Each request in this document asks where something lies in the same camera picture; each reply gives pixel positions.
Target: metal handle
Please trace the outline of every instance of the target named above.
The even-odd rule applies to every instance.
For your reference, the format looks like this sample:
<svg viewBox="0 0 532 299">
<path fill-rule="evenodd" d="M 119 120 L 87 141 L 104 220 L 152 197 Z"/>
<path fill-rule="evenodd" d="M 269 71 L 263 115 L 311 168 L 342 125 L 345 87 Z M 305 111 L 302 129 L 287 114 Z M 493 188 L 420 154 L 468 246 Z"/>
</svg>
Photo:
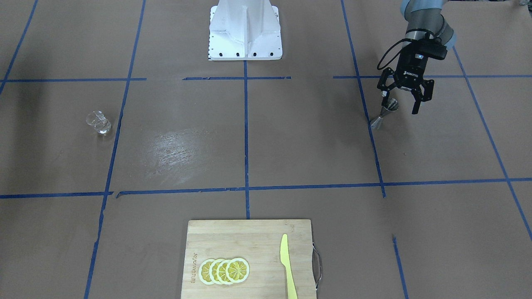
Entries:
<svg viewBox="0 0 532 299">
<path fill-rule="evenodd" d="M 313 250 L 313 252 L 316 252 L 316 254 L 318 255 L 318 263 L 319 263 L 319 266 L 320 266 L 320 277 L 318 278 L 318 281 L 315 281 L 316 282 L 316 291 L 317 291 L 318 290 L 318 285 L 320 284 L 321 278 L 323 277 L 322 272 L 321 272 L 321 255 L 318 252 L 318 250 L 316 249 L 316 246 L 314 245 L 314 242 L 312 242 L 312 250 Z"/>
</svg>

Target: lemon slice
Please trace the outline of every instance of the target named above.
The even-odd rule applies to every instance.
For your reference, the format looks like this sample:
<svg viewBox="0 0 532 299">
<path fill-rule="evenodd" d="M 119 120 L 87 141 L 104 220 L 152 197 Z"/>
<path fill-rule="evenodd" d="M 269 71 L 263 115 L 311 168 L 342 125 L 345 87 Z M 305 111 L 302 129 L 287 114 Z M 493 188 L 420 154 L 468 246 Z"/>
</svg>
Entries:
<svg viewBox="0 0 532 299">
<path fill-rule="evenodd" d="M 218 269 L 216 271 L 216 278 L 218 278 L 218 281 L 221 282 L 224 285 L 232 285 L 233 283 L 226 274 L 227 265 L 229 264 L 231 260 L 224 260 L 218 265 Z"/>
<path fill-rule="evenodd" d="M 223 261 L 225 261 L 225 259 L 214 260 L 209 266 L 209 278 L 211 279 L 212 282 L 214 282 L 217 285 L 222 284 L 221 282 L 218 281 L 217 272 L 218 272 L 218 266 Z"/>
<path fill-rule="evenodd" d="M 226 276 L 232 283 L 241 283 L 250 275 L 250 264 L 243 258 L 232 259 L 227 263 Z"/>
<path fill-rule="evenodd" d="M 205 260 L 199 267 L 199 270 L 200 270 L 199 279 L 201 280 L 202 283 L 206 285 L 214 284 L 214 282 L 211 279 L 211 276 L 209 275 L 209 268 L 212 262 L 214 262 L 214 259 Z"/>
</svg>

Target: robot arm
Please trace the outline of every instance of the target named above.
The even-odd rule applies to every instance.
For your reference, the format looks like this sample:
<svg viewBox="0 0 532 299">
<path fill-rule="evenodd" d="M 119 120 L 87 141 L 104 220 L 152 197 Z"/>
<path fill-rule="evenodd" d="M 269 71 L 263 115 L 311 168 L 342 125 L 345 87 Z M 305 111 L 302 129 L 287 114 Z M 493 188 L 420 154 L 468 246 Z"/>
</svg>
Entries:
<svg viewBox="0 0 532 299">
<path fill-rule="evenodd" d="M 443 5 L 447 1 L 403 0 L 401 12 L 408 21 L 405 38 L 398 41 L 386 52 L 388 54 L 393 47 L 403 43 L 403 48 L 395 56 L 399 56 L 396 70 L 385 68 L 386 65 L 380 67 L 384 57 L 377 66 L 379 70 L 384 69 L 377 85 L 377 88 L 383 92 L 383 109 L 378 118 L 382 119 L 381 117 L 386 114 L 386 111 L 390 113 L 397 110 L 397 100 L 390 100 L 389 98 L 390 91 L 395 87 L 407 90 L 414 96 L 415 103 L 412 114 L 419 112 L 421 102 L 432 99 L 434 80 L 424 80 L 423 78 L 427 61 L 429 58 L 445 59 L 447 50 L 452 48 L 456 42 L 454 30 L 441 14 Z M 386 80 L 390 76 L 394 82 L 386 85 Z"/>
</svg>

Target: cutting board handle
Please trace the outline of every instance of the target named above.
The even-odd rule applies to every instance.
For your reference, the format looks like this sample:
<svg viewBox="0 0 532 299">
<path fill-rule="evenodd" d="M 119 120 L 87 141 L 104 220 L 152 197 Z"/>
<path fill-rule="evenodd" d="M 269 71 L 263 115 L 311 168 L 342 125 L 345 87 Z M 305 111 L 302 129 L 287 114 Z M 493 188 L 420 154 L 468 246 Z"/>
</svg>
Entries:
<svg viewBox="0 0 532 299">
<path fill-rule="evenodd" d="M 316 249 L 316 245 L 314 244 L 314 242 L 312 242 L 312 265 L 314 265 L 314 260 L 316 260 L 315 257 L 318 260 L 318 270 L 320 272 L 318 276 L 316 276 L 316 273 L 314 272 L 314 267 L 312 267 L 312 272 L 314 273 L 314 281 L 316 282 L 316 291 L 318 291 L 318 285 L 320 284 L 321 278 L 323 277 L 321 272 L 321 255 Z"/>
</svg>

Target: black cable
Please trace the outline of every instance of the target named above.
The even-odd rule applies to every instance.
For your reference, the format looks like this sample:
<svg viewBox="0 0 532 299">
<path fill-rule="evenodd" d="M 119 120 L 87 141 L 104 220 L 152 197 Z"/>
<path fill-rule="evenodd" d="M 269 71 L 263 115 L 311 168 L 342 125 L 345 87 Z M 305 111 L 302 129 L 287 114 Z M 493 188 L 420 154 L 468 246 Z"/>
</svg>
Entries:
<svg viewBox="0 0 532 299">
<path fill-rule="evenodd" d="M 399 50 L 399 52 L 397 52 L 397 54 L 395 54 L 395 56 L 394 56 L 390 61 L 388 61 L 388 63 L 386 63 L 385 66 L 383 66 L 382 68 L 380 67 L 380 64 L 383 62 L 384 58 L 386 58 L 386 55 L 388 55 L 388 53 L 390 53 L 390 51 L 393 50 L 393 48 L 395 48 L 395 46 L 397 46 L 398 44 L 400 44 L 400 43 L 402 43 L 402 42 L 404 42 L 404 41 L 414 41 L 414 40 L 413 40 L 413 39 L 410 39 L 410 38 L 403 38 L 403 39 L 401 39 L 400 41 L 396 42 L 393 46 L 391 46 L 391 47 L 386 51 L 386 53 L 384 53 L 384 56 L 383 56 L 383 58 L 380 59 L 379 64 L 377 64 L 377 70 L 379 70 L 379 71 L 383 70 L 383 69 L 384 69 L 385 67 L 387 67 L 390 63 L 392 63 L 392 61 L 393 61 L 394 59 L 396 59 L 397 56 L 399 56 L 399 54 L 401 53 L 401 51 L 402 51 L 403 49 Z"/>
</svg>

